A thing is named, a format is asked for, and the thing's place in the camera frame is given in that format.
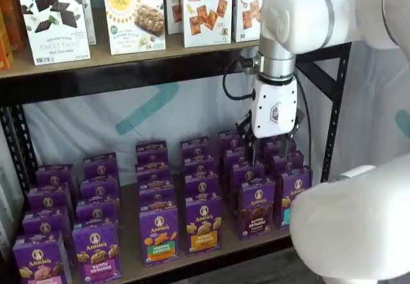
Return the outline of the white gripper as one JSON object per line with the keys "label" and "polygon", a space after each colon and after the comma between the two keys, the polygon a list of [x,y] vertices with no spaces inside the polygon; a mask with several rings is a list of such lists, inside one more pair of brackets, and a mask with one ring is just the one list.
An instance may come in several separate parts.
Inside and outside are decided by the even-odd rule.
{"label": "white gripper", "polygon": [[236,123],[236,130],[245,142],[246,158],[255,164],[256,138],[284,135],[282,152],[290,157],[294,136],[305,113],[297,109],[297,80],[278,82],[258,77],[253,83],[254,96],[250,110]]}

